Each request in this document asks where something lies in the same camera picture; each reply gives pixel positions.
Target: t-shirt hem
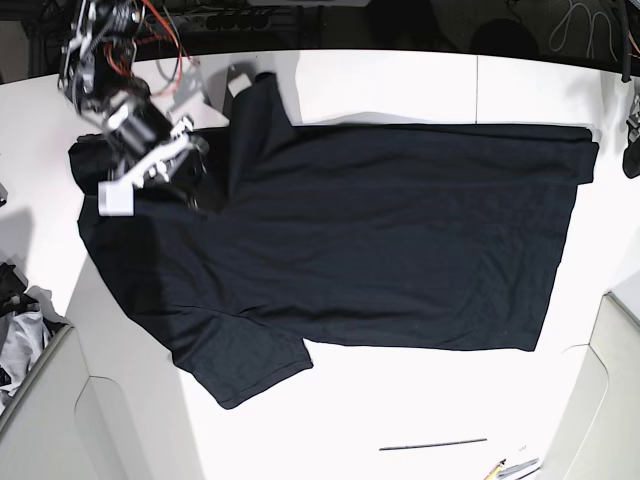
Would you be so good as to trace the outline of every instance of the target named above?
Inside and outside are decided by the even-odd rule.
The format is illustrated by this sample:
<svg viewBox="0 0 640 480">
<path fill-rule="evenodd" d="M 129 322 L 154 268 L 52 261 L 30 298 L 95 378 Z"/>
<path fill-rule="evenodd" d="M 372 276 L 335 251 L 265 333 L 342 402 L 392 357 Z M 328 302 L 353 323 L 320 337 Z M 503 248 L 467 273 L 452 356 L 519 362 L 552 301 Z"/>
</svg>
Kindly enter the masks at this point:
<svg viewBox="0 0 640 480">
<path fill-rule="evenodd" d="M 231 410 L 232 408 L 237 407 L 251 397 L 255 397 L 256 395 L 270 389 L 283 380 L 294 376 L 296 373 L 302 372 L 303 370 L 308 370 L 310 368 L 313 368 L 313 363 L 311 363 L 311 360 L 302 360 L 299 362 L 290 363 L 289 365 L 282 367 L 271 373 L 267 377 L 263 378 L 252 387 L 249 387 L 238 393 L 237 395 L 234 395 L 233 398 L 230 398 L 229 400 L 219 401 L 218 403 L 225 410 Z"/>
</svg>

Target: pile of clothes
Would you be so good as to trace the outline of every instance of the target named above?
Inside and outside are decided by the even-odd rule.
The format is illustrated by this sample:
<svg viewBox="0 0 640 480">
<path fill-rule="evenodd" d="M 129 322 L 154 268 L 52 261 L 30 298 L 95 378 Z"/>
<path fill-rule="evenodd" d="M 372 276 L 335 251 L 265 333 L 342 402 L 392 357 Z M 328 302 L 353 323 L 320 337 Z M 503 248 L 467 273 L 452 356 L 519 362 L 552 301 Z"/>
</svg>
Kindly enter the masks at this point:
<svg viewBox="0 0 640 480">
<path fill-rule="evenodd" d="M 0 265 L 0 414 L 52 337 L 40 304 L 24 294 L 13 269 Z"/>
</svg>

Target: white tabletop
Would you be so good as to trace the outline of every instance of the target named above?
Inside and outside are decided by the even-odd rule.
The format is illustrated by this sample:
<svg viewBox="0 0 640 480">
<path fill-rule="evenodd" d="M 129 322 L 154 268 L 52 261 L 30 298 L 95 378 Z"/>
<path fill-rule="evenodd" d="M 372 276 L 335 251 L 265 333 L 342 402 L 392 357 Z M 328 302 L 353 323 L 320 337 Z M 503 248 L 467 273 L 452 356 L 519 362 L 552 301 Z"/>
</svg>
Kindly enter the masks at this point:
<svg viewBox="0 0 640 480">
<path fill-rule="evenodd" d="M 602 294 L 630 272 L 640 180 L 622 172 L 632 90 L 577 67 L 440 53 L 304 51 L 201 57 L 175 97 L 197 127 L 226 119 L 226 70 L 278 74 L 296 124 L 360 122 L 585 125 L 600 140 L 595 181 L 581 186 L 535 353 L 307 346 L 315 367 L 224 411 L 167 351 L 118 309 L 87 260 L 76 220 L 82 194 L 67 150 L 92 132 L 44 77 L 0 87 L 0 260 L 52 292 L 78 329 L 89 371 L 123 388 L 158 479 L 483 478 L 527 446 L 543 455 L 589 342 Z M 171 60 L 160 62 L 165 72 Z M 163 85 L 157 62 L 136 65 Z M 406 452 L 383 446 L 488 438 Z"/>
</svg>

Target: black t-shirt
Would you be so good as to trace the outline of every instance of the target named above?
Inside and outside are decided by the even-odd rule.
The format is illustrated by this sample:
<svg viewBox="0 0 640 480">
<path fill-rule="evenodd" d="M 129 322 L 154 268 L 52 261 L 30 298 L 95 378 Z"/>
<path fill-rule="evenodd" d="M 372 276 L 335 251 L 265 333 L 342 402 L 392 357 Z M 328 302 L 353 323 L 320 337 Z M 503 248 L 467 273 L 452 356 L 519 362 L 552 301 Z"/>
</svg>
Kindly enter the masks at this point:
<svg viewBox="0 0 640 480">
<path fill-rule="evenodd" d="M 207 210 L 137 197 L 134 217 L 101 218 L 108 150 L 70 154 L 108 288 L 224 408 L 310 368 L 303 338 L 535 349 L 598 151 L 572 127 L 296 129 L 272 75 L 201 134 Z"/>
</svg>

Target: gray cloth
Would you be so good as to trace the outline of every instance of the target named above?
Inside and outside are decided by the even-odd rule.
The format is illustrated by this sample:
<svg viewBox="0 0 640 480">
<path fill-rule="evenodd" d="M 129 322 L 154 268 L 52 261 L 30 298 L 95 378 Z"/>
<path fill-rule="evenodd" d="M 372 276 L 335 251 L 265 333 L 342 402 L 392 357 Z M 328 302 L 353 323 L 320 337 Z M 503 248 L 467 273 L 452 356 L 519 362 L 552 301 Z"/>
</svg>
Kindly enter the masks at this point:
<svg viewBox="0 0 640 480">
<path fill-rule="evenodd" d="M 10 300 L 18 304 L 19 297 Z M 27 373 L 51 340 L 40 305 L 31 303 L 24 313 L 10 312 L 0 317 L 0 367 L 10 382 L 0 385 L 0 413 L 9 405 Z"/>
</svg>

